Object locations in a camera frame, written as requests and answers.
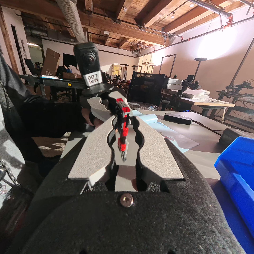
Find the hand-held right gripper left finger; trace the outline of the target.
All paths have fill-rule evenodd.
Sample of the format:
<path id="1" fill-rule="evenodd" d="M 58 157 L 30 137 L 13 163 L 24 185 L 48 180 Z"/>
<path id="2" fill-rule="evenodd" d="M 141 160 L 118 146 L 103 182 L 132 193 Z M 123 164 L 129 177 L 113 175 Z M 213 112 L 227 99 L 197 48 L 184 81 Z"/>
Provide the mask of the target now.
<path id="1" fill-rule="evenodd" d="M 68 179 L 87 180 L 90 186 L 96 182 L 107 182 L 115 163 L 115 155 L 111 140 L 115 135 L 116 115 L 111 116 L 101 126 L 91 132 L 70 173 Z"/>

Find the person's tan trousers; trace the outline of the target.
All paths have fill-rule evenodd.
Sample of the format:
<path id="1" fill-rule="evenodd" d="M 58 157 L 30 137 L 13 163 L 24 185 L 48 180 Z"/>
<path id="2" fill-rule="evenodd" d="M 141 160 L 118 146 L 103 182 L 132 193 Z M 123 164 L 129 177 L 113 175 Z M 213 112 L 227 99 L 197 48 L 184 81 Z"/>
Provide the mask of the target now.
<path id="1" fill-rule="evenodd" d="M 71 132 L 65 133 L 60 138 L 33 137 L 45 157 L 61 156 Z"/>

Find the person's left hand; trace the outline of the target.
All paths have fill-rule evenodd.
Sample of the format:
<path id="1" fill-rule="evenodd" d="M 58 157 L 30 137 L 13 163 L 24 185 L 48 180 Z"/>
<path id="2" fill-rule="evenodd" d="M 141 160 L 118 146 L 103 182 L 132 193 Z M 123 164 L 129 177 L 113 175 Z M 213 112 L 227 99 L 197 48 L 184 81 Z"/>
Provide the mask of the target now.
<path id="1" fill-rule="evenodd" d="M 86 122 L 91 125 L 94 126 L 95 129 L 98 128 L 99 126 L 101 126 L 104 122 L 100 119 L 98 119 L 97 117 L 95 117 L 92 113 L 90 109 L 87 108 L 82 108 L 81 109 L 81 114 L 84 117 L 84 119 L 86 120 Z"/>

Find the person's left forearm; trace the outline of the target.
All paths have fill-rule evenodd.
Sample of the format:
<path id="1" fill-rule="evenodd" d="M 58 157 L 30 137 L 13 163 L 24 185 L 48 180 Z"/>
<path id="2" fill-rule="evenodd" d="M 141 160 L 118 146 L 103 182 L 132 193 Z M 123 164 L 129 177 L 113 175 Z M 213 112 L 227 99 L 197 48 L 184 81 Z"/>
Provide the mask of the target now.
<path id="1" fill-rule="evenodd" d="M 31 137 L 60 138 L 67 132 L 83 131 L 88 124 L 80 102 L 53 103 L 40 96 L 28 97 L 18 114 Z"/>

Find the large cardboard box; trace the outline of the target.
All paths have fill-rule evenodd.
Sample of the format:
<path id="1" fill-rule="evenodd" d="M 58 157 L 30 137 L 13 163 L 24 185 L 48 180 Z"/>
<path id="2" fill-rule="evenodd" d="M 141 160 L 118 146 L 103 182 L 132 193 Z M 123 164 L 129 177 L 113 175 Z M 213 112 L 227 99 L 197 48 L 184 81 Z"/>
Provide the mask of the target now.
<path id="1" fill-rule="evenodd" d="M 57 68 L 59 66 L 59 61 L 60 61 L 60 54 L 50 48 L 47 48 L 41 75 L 55 76 Z"/>

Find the person's grey shirt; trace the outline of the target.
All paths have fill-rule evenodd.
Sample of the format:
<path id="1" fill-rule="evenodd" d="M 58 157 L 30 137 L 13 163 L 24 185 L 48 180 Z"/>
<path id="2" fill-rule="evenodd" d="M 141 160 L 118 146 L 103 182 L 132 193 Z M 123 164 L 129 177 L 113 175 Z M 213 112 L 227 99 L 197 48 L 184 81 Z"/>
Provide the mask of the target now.
<path id="1" fill-rule="evenodd" d="M 0 157 L 1 168 L 7 174 L 3 180 L 11 181 L 20 187 L 21 184 L 17 177 L 25 166 L 24 158 L 6 130 L 4 114 L 0 109 Z"/>

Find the dark grey box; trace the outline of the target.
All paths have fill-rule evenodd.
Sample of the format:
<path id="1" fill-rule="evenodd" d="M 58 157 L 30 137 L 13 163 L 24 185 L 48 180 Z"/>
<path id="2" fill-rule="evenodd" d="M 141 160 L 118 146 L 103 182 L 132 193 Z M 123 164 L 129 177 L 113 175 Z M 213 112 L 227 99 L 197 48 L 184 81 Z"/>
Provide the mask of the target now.
<path id="1" fill-rule="evenodd" d="M 223 131 L 218 142 L 224 147 L 228 147 L 238 137 L 254 138 L 254 134 L 250 132 L 241 131 L 239 129 L 226 128 Z"/>

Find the black metal frame stand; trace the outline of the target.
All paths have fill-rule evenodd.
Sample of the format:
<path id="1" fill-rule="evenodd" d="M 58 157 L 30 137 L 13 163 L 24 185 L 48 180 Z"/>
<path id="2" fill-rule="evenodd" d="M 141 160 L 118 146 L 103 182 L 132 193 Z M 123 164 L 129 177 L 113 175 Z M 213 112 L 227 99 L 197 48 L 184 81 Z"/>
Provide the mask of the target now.
<path id="1" fill-rule="evenodd" d="M 160 74 L 160 71 L 161 71 L 163 59 L 164 59 L 164 58 L 168 58 L 168 57 L 174 56 L 174 60 L 173 60 L 173 63 L 172 63 L 172 67 L 171 67 L 171 71 L 170 71 L 170 76 L 169 76 L 169 77 L 171 78 L 171 75 L 172 75 L 172 72 L 173 72 L 174 63 L 175 63 L 175 60 L 176 60 L 176 55 L 177 55 L 177 54 L 172 54 L 172 55 L 169 54 L 169 55 L 166 55 L 166 56 L 162 57 L 161 64 L 160 64 L 159 74 Z"/>

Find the blue plastic bin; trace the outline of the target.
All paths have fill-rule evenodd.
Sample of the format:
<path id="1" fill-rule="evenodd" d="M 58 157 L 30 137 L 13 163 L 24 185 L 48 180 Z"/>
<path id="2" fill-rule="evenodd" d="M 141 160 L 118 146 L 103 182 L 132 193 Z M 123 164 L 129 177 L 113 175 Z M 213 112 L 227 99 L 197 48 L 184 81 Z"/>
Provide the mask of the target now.
<path id="1" fill-rule="evenodd" d="M 254 236 L 254 139 L 236 138 L 214 164 L 252 236 Z"/>

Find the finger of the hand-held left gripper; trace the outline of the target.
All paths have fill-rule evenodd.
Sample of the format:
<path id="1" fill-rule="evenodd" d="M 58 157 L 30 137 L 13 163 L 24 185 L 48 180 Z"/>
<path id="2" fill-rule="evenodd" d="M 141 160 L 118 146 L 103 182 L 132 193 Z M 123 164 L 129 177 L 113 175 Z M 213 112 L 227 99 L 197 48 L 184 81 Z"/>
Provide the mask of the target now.
<path id="1" fill-rule="evenodd" d="M 128 102 L 127 102 L 126 97 L 119 91 L 124 93 L 124 91 L 122 89 L 120 89 L 120 90 L 116 90 L 116 91 L 111 91 L 111 93 L 108 94 L 108 109 L 110 110 L 110 112 L 113 115 L 121 115 L 124 117 L 125 113 L 123 113 L 119 109 L 116 99 L 122 99 L 126 105 L 128 105 Z"/>
<path id="2" fill-rule="evenodd" d="M 111 112 L 102 104 L 102 99 L 100 97 L 92 97 L 87 99 L 88 104 L 91 107 L 91 113 L 97 119 L 105 122 L 111 117 Z"/>

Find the grey desk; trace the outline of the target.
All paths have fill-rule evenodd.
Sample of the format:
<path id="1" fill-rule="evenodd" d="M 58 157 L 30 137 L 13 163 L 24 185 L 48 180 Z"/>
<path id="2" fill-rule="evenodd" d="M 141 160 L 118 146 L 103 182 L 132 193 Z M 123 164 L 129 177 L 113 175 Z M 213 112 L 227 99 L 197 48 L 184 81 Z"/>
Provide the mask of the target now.
<path id="1" fill-rule="evenodd" d="M 64 170 L 67 172 L 65 174 L 65 178 L 66 180 L 72 181 L 70 185 L 71 187 L 74 187 L 74 184 L 81 183 L 81 181 L 84 182 L 84 186 L 80 189 L 80 191 L 78 191 L 78 193 L 82 194 L 85 190 L 88 190 L 88 191 L 95 190 L 96 184 L 104 183 L 108 191 L 129 193 L 130 195 L 134 196 L 133 193 L 135 192 L 144 192 L 151 182 L 156 182 L 157 184 L 166 183 L 166 180 L 165 181 L 142 181 L 142 180 L 137 181 L 135 165 L 136 165 L 137 151 L 139 149 L 139 146 L 135 142 L 136 133 L 133 129 L 133 117 L 134 116 L 132 113 L 132 116 L 130 117 L 130 125 L 128 127 L 129 132 L 127 135 L 127 140 L 129 144 L 128 144 L 128 150 L 127 150 L 127 156 L 126 156 L 125 162 L 122 161 L 121 153 L 117 146 L 117 141 L 120 135 L 119 135 L 119 132 L 116 133 L 116 129 L 115 129 L 115 135 L 110 142 L 114 150 L 115 163 L 113 166 L 112 173 L 110 175 L 110 179 L 107 182 L 104 183 L 99 181 L 99 182 L 96 182 L 94 186 L 90 186 L 87 180 L 68 179 L 70 170 L 72 169 L 72 166 L 74 165 L 76 158 L 78 157 L 80 150 L 83 147 L 87 137 L 80 140 L 79 143 L 77 143 L 69 151 L 69 153 L 67 153 L 63 158 L 60 159 L 59 165 L 60 165 L 61 172 L 63 173 Z M 160 122 L 160 120 L 162 120 L 162 116 L 159 116 L 158 121 Z M 165 123 L 165 125 L 171 129 L 172 129 L 172 126 L 176 124 L 176 123 L 168 122 L 168 121 L 164 121 L 164 122 L 167 122 Z M 187 159 L 189 159 L 191 163 L 197 167 L 197 169 L 201 172 L 201 174 L 205 178 L 219 179 L 218 178 L 219 173 L 214 167 L 214 163 L 219 157 L 218 153 L 210 153 L 207 151 L 196 151 L 192 149 L 182 153 L 173 143 L 171 143 L 170 140 L 168 140 L 167 138 L 164 138 L 164 139 L 165 141 L 169 141 L 169 144 L 170 145 L 172 144 L 173 148 L 176 148 L 177 152 L 178 151 L 180 152 L 180 155 L 183 155 L 184 158 L 186 157 Z"/>

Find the wooden top table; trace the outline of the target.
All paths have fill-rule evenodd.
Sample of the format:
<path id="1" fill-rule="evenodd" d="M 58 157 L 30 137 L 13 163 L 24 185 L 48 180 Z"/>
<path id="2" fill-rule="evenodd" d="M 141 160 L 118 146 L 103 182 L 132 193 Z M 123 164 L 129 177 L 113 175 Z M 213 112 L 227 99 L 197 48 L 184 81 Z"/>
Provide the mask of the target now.
<path id="1" fill-rule="evenodd" d="M 212 98 L 187 98 L 182 97 L 180 99 L 180 106 L 175 106 L 175 111 L 178 112 L 190 112 L 192 106 L 198 106 L 202 109 L 201 115 L 207 116 L 209 110 L 220 110 L 223 109 L 222 122 L 224 122 L 224 115 L 226 109 L 232 108 L 235 106 L 234 103 L 225 102 L 221 100 L 216 100 Z"/>

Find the red grey toy brick model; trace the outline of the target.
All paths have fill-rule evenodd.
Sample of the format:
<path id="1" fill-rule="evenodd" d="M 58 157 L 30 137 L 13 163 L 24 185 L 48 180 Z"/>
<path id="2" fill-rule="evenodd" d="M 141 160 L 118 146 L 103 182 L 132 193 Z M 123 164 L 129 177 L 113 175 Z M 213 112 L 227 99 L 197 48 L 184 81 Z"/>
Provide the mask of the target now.
<path id="1" fill-rule="evenodd" d="M 129 132 L 130 117 L 132 116 L 132 110 L 129 105 L 126 105 L 121 98 L 116 99 L 119 109 L 125 113 L 125 116 L 116 115 L 117 120 L 115 124 L 115 129 L 118 130 L 120 137 L 117 140 L 118 149 L 121 153 L 122 161 L 126 161 L 127 150 L 128 150 L 128 140 L 127 135 Z"/>

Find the black floor lamp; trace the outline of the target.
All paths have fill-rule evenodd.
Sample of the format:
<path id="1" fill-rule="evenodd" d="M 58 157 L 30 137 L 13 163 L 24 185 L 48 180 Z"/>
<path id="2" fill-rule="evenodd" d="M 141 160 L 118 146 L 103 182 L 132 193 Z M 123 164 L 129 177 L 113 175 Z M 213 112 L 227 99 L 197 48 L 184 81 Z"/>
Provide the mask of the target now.
<path id="1" fill-rule="evenodd" d="M 203 57 L 198 57 L 198 58 L 195 58 L 194 60 L 198 62 L 198 66 L 197 66 L 196 71 L 195 71 L 195 76 L 196 76 L 201 62 L 207 61 L 208 59 L 203 58 Z"/>

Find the white foam sheets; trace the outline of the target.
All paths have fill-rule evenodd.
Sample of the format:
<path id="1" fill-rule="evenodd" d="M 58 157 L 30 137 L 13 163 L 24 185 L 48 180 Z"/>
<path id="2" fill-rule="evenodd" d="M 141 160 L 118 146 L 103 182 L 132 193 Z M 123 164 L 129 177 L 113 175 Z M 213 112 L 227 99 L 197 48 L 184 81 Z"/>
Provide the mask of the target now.
<path id="1" fill-rule="evenodd" d="M 187 88 L 186 91 L 182 94 L 183 97 L 195 99 L 195 98 L 209 98 L 210 97 L 210 91 L 208 90 L 192 90 Z"/>

